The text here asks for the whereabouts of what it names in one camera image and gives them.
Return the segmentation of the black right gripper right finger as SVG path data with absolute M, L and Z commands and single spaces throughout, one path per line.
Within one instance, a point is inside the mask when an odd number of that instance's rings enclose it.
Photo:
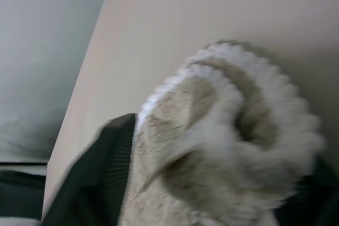
M 339 177 L 318 158 L 312 174 L 274 210 L 274 218 L 279 226 L 339 226 Z

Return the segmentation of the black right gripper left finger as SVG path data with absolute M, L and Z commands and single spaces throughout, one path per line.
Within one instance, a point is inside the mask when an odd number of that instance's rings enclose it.
M 127 187 L 136 115 L 104 125 L 70 167 L 42 226 L 118 226 Z

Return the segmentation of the beige towel with white trim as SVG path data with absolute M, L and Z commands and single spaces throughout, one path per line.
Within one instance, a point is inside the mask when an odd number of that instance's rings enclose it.
M 138 113 L 118 226 L 269 226 L 325 146 L 319 126 L 259 51 L 210 44 Z

